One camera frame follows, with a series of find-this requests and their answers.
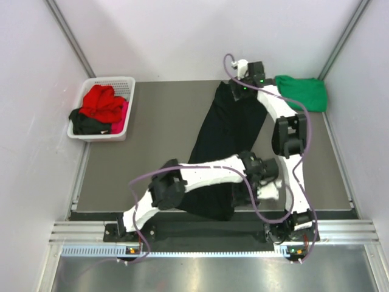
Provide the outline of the black t shirt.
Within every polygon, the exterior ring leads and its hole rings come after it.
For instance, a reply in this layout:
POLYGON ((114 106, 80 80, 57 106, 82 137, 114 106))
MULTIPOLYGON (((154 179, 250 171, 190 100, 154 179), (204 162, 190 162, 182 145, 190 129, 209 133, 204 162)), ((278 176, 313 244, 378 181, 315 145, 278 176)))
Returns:
MULTIPOLYGON (((189 164, 217 161, 250 151, 267 116, 257 99, 235 101, 230 86, 221 82, 203 121, 189 164)), ((234 213, 232 184, 201 187, 184 195, 177 207, 193 215, 229 221, 234 213)))

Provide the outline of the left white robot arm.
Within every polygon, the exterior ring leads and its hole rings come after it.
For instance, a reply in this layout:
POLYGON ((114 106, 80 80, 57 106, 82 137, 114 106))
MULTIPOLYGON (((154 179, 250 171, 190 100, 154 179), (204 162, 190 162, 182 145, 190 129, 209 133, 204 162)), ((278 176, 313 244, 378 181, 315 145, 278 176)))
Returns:
POLYGON ((172 159, 150 174, 145 194, 123 213, 116 232, 124 241, 134 240, 149 219, 170 209, 228 221, 237 206, 277 200, 282 185, 278 175, 274 159, 263 161, 249 151, 195 164, 172 159))

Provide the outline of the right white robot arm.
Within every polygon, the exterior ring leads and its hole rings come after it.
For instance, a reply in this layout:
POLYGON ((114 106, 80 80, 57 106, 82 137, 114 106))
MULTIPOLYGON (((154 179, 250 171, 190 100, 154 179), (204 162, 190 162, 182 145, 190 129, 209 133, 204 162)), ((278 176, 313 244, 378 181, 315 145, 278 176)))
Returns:
POLYGON ((274 122, 271 146, 280 162, 286 191, 285 215, 269 224, 267 234, 278 244, 299 240, 315 226, 315 213, 307 198, 303 160, 311 146, 312 127, 307 111, 296 112, 292 100, 283 97, 275 80, 266 78, 263 63, 232 60, 236 75, 230 86, 236 99, 254 97, 274 122))

